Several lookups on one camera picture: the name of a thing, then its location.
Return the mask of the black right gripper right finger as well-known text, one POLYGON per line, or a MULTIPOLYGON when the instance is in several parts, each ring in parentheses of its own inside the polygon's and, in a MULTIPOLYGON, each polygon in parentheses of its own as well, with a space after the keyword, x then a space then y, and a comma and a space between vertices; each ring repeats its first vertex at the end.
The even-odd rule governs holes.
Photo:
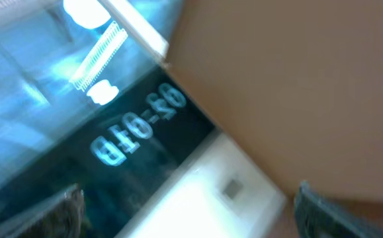
POLYGON ((383 238, 383 204, 329 200, 300 183, 294 197, 300 237, 383 238))

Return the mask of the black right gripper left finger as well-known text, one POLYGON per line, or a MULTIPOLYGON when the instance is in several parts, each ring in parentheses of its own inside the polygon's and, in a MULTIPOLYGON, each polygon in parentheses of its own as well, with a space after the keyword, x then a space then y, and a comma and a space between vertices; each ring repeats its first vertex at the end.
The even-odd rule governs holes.
POLYGON ((83 191, 73 184, 0 223, 0 238, 78 238, 84 213, 83 191))

